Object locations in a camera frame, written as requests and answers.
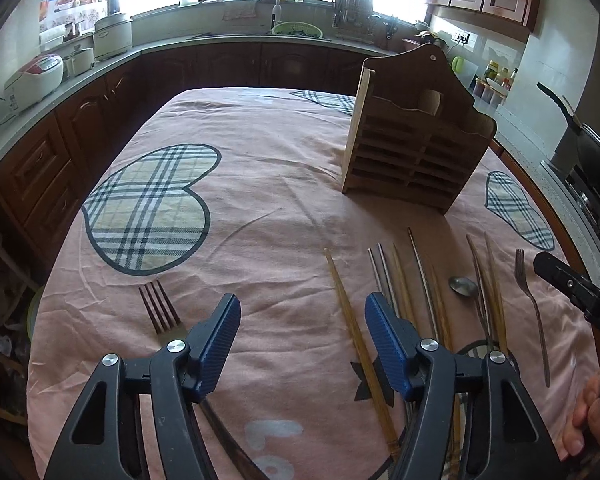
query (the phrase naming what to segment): frying pan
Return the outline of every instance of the frying pan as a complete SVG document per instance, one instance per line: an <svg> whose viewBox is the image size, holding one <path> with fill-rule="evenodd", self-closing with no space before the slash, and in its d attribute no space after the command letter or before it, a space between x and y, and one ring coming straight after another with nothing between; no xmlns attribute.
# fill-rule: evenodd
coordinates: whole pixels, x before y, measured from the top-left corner
<svg viewBox="0 0 600 480"><path fill-rule="evenodd" d="M600 195L600 136L587 124L583 124L582 127L578 126L564 103L552 90L542 83L538 83L538 88L558 105L564 118L567 119L570 129L576 133L578 158L582 171L586 175L589 185Z"/></svg>

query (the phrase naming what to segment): metal fork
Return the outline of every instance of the metal fork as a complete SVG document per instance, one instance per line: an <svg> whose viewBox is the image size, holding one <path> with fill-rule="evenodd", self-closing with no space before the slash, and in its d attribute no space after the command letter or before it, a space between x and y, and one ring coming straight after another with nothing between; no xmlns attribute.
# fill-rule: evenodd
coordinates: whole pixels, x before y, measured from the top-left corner
<svg viewBox="0 0 600 480"><path fill-rule="evenodd" d="M184 339L187 337L187 329L182 324L180 316L178 316L173 303L171 303L167 293L164 291L160 280L139 286L138 290L140 291L140 296L142 296L142 301L146 307L147 314L149 314L151 323L154 325L158 340L162 345L166 345L174 339Z"/></svg>
<svg viewBox="0 0 600 480"><path fill-rule="evenodd" d="M516 282L520 287L520 290L526 294L526 296L534 304L536 310L536 319L538 320L538 332L540 333L540 346L542 349L542 366L544 367L544 384L548 388L551 385L551 373L549 370L549 355L546 352L546 341L544 339L544 329L542 328L542 319L540 317L540 310L538 309L538 303L536 298L533 297L529 286L526 282L526 267L525 267L525 251L522 249L516 249L516 266L514 270L516 276Z"/></svg>

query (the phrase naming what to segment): pan handle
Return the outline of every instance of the pan handle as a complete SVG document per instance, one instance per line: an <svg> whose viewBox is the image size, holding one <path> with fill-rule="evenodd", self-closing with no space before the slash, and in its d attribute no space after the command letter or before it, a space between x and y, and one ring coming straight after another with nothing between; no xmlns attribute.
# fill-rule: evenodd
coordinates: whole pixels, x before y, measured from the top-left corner
<svg viewBox="0 0 600 480"><path fill-rule="evenodd" d="M560 108L560 111L562 112L562 114L564 115L564 118L567 119L567 124L569 125L569 127L575 131L577 134L580 133L580 131L582 130L582 128L580 128L577 124L576 121L573 120L573 117L569 114L569 112L567 111L567 107L564 105L564 103L560 100L560 98L552 91L549 90L546 86L544 86L542 83L538 83L538 88L544 92L545 94L547 94L554 103L556 103L558 105L558 108Z"/></svg>

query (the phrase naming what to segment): knife rack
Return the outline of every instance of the knife rack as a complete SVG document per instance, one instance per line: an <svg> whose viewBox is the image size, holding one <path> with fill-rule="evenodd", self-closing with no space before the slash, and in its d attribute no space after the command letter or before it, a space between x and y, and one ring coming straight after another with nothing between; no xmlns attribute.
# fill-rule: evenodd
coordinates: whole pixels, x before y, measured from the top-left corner
<svg viewBox="0 0 600 480"><path fill-rule="evenodd" d="M370 192L444 214L474 172L496 123L432 44L365 60L342 161L342 192Z"/></svg>

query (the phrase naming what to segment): silver screw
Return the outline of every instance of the silver screw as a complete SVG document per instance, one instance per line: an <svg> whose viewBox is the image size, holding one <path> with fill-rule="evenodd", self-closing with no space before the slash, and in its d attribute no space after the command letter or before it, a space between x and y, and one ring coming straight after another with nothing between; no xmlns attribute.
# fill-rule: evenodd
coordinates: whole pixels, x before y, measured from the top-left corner
<svg viewBox="0 0 600 480"><path fill-rule="evenodd" d="M177 354L178 352L182 352L183 349L184 349L184 341L181 341L180 339L175 339L174 341L171 341L167 345L167 350L169 352L171 352L172 354Z"/></svg>
<svg viewBox="0 0 600 480"><path fill-rule="evenodd" d="M494 350L489 354L489 359L491 359L494 363L499 365L501 365L504 361L507 360L507 358L504 357L504 354L502 352L498 352L497 350Z"/></svg>
<svg viewBox="0 0 600 480"><path fill-rule="evenodd" d="M427 352L435 352L439 348L439 344L435 339L423 339L420 346Z"/></svg>
<svg viewBox="0 0 600 480"><path fill-rule="evenodd" d="M102 364L105 366L113 366L118 362L118 356L115 354L107 354L102 358Z"/></svg>

